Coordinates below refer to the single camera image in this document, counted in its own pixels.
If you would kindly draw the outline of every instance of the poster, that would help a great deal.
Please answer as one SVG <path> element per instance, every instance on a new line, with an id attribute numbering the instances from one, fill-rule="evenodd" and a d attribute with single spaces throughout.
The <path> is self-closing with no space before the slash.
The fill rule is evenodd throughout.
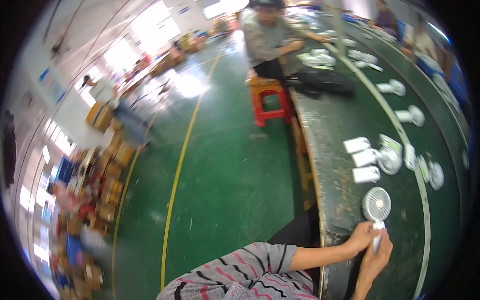
<path id="1" fill-rule="evenodd" d="M 52 99 L 55 101 L 55 105 L 58 105 L 63 97 L 67 94 L 67 91 L 62 88 L 60 83 L 52 75 L 50 68 L 47 68 L 42 75 L 40 75 L 40 83 L 48 90 Z"/>

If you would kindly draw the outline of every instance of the blue sign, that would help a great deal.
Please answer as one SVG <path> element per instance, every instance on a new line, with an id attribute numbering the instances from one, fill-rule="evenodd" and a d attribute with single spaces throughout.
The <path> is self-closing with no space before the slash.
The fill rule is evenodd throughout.
<path id="1" fill-rule="evenodd" d="M 55 100 L 56 105 L 58 105 L 63 99 L 63 97 L 65 97 L 65 95 L 67 94 L 67 91 L 61 87 L 59 82 L 50 72 L 50 68 L 47 68 L 45 72 L 40 75 L 40 83 L 42 83 L 50 92 L 50 95 Z"/>
<path id="2" fill-rule="evenodd" d="M 187 6 L 187 7 L 185 7 L 185 8 L 182 8 L 182 9 L 180 10 L 180 14 L 186 13 L 186 12 L 188 12 L 189 10 L 190 10 L 190 6 Z"/>

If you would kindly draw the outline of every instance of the red plastic stool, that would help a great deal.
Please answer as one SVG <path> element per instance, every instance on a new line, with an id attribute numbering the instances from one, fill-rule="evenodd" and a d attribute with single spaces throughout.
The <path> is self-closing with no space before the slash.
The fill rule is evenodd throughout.
<path id="1" fill-rule="evenodd" d="M 287 94 L 278 80 L 261 78 L 258 77 L 255 72 L 251 71 L 249 73 L 247 85 L 250 86 L 253 113 L 255 115 L 255 124 L 258 127 L 265 127 L 265 120 L 275 118 L 284 118 L 286 124 L 291 123 L 292 116 L 290 113 L 290 105 L 288 104 L 287 100 Z M 264 111 L 264 98 L 273 95 L 278 96 L 280 109 Z"/>

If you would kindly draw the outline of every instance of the black pants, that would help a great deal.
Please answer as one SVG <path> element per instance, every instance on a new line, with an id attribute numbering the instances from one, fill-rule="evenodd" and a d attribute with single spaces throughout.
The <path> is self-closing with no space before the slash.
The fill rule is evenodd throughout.
<path id="1" fill-rule="evenodd" d="M 288 89 L 288 86 L 286 86 L 286 81 L 288 80 L 288 77 L 286 77 L 283 74 L 282 66 L 280 65 L 280 61 L 278 59 L 270 60 L 270 61 L 264 61 L 258 66 L 253 67 L 255 72 L 257 72 L 257 75 L 263 78 L 268 78 L 268 79 L 277 79 L 280 81 L 280 84 L 282 85 L 283 89 L 285 90 L 285 93 L 287 94 L 287 101 L 290 104 L 290 107 L 292 108 L 292 114 L 293 116 L 296 116 L 297 113 L 295 111 L 295 106 L 292 101 L 292 95 L 290 94 L 290 90 Z"/>
<path id="2" fill-rule="evenodd" d="M 269 244 L 295 245 L 302 248 L 316 248 L 320 245 L 320 220 L 318 206 L 307 210 L 306 214 L 295 218 L 271 237 Z M 306 270 L 313 279 L 313 294 L 318 296 L 320 268 Z"/>
<path id="3" fill-rule="evenodd" d="M 282 66 L 278 59 L 264 61 L 258 66 L 253 67 L 258 76 L 269 79 L 277 79 L 285 87 L 285 76 L 283 74 Z"/>

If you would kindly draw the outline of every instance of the green epoxy floor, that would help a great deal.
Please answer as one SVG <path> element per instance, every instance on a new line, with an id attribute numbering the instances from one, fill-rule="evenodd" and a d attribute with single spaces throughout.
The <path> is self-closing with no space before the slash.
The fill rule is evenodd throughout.
<path id="1" fill-rule="evenodd" d="M 205 87 L 181 169 L 168 235 L 166 284 L 193 268 L 256 241 L 266 241 L 303 211 L 290 127 L 283 119 L 254 124 L 242 33 L 206 48 L 143 86 L 173 85 L 136 105 L 155 118 L 148 152 L 132 170 L 118 228 L 112 289 L 114 226 L 99 256 L 106 284 L 94 299 L 155 299 L 160 292 L 168 203 L 187 130 Z M 217 65 L 208 75 L 219 55 Z M 267 107 L 275 109 L 275 99 Z"/>

